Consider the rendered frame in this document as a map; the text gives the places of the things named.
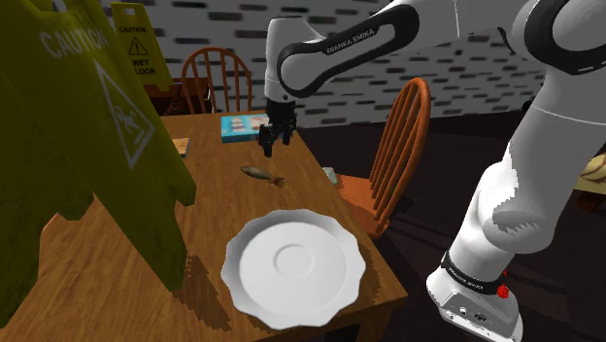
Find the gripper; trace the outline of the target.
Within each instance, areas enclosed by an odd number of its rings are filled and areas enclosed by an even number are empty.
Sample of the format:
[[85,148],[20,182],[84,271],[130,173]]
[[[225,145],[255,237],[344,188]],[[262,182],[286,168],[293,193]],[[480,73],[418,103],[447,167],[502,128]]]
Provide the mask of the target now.
[[282,132],[282,140],[285,146],[290,144],[293,130],[296,127],[296,103],[278,102],[272,99],[266,101],[266,115],[271,125],[262,124],[259,127],[258,145],[262,147],[264,155],[271,157],[273,153],[273,144],[277,137],[272,126],[285,126]]

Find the blue flat box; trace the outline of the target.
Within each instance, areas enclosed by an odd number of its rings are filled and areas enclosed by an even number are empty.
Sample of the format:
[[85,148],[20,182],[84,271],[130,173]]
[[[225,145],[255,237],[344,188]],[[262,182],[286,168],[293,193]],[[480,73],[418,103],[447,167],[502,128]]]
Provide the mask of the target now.
[[269,118],[264,113],[222,117],[221,141],[233,143],[257,140],[260,126],[268,123]]

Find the brown dried fish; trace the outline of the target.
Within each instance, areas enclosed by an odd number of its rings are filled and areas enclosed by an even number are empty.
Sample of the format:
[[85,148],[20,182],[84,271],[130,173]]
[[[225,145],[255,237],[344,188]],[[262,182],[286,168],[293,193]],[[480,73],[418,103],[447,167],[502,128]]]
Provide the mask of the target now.
[[286,184],[286,180],[283,177],[273,176],[269,172],[256,166],[245,165],[241,166],[240,169],[245,174],[259,180],[267,181],[268,183],[273,184],[278,188],[282,188]]

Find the wooden table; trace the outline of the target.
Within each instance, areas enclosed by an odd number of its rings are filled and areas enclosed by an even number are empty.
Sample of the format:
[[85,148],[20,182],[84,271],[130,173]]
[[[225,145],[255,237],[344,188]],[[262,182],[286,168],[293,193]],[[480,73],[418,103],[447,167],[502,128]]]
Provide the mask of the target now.
[[[277,331],[236,310],[220,271],[225,248],[250,220],[278,209],[308,208],[351,232],[366,263],[357,301],[330,329],[358,325],[355,342],[387,342],[392,311],[407,293],[300,137],[265,157],[254,142],[224,144],[215,115],[164,119],[189,138],[185,165],[197,190],[176,218],[189,254],[184,285],[169,292],[100,202],[79,221],[56,218],[43,232],[39,279],[0,342],[291,342],[315,327]],[[240,167],[283,177],[278,188]]]

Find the wooden spindle-back chair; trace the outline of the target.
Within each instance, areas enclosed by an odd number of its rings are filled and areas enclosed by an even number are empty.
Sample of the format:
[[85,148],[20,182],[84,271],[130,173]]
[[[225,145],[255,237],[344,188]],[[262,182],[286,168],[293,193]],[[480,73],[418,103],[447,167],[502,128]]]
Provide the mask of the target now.
[[[206,99],[210,99],[211,113],[218,109],[216,91],[211,71],[211,54],[219,57],[220,78],[222,82],[222,93],[224,110],[226,113],[246,112],[253,107],[253,82],[252,75],[244,61],[233,51],[219,47],[205,47],[193,52],[184,62],[182,68],[182,92],[185,103],[191,114],[208,114]],[[196,59],[201,57],[204,61],[206,72],[206,88],[202,86],[202,77],[198,71]],[[230,95],[227,80],[227,60],[232,61],[233,90],[235,91],[236,109],[230,109]]]
[[337,190],[364,231],[379,238],[415,173],[425,144],[431,112],[428,84],[409,81],[399,92],[387,118],[370,176],[340,175]]

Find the white scalloped plate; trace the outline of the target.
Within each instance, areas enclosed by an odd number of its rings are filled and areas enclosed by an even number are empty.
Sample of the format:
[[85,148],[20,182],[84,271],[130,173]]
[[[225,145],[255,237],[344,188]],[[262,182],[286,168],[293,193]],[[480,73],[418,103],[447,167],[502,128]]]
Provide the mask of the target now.
[[327,325],[356,302],[365,270],[356,238],[336,219],[275,210],[227,243],[220,277],[238,311],[284,330]]

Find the small yellow caution sign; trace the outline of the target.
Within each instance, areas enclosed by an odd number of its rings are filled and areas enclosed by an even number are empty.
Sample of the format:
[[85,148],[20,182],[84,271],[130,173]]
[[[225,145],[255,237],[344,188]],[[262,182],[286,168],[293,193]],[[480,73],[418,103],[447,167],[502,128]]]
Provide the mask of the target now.
[[144,86],[168,90],[173,84],[145,6],[140,3],[111,3],[114,28],[135,74]]

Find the large yellow caution sign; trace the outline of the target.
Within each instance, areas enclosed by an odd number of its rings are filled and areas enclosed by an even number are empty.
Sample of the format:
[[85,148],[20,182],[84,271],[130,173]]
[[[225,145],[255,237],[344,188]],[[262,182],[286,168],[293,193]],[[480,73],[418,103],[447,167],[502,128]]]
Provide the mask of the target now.
[[196,185],[98,0],[0,0],[0,328],[37,282],[42,233],[100,201],[169,291]]

